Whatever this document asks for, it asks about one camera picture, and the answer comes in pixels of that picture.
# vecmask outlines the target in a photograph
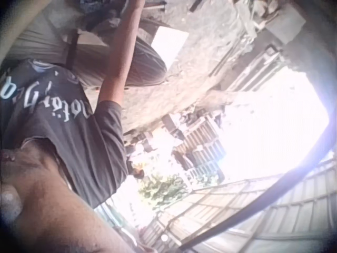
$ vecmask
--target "gray pants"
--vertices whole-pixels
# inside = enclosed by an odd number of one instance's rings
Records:
[[[19,36],[6,61],[33,58],[65,65],[70,45],[62,40],[53,24],[40,14]],[[105,78],[110,49],[105,45],[78,44],[72,72],[86,88],[99,87]],[[137,38],[126,85],[150,86],[164,81],[166,66],[146,42]]]

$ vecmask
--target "hand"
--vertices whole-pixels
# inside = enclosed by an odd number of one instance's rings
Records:
[[[144,8],[145,0],[128,0],[128,5],[131,8],[137,9],[137,8]]]

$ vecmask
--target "dark gray t-shirt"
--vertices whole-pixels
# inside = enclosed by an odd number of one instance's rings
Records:
[[[1,79],[1,148],[47,138],[63,160],[72,189],[95,208],[126,179],[121,107],[110,101],[92,113],[68,70],[26,60]]]

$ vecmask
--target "bright sky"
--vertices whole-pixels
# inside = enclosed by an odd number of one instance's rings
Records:
[[[329,122],[305,73],[285,67],[265,87],[249,106],[226,108],[231,125],[224,127],[227,156],[220,164],[238,180],[296,167]]]

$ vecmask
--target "raised arm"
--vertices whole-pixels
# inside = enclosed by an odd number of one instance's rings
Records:
[[[114,34],[107,75],[98,96],[98,103],[114,101],[122,105],[144,4],[145,0],[129,0],[121,24]]]

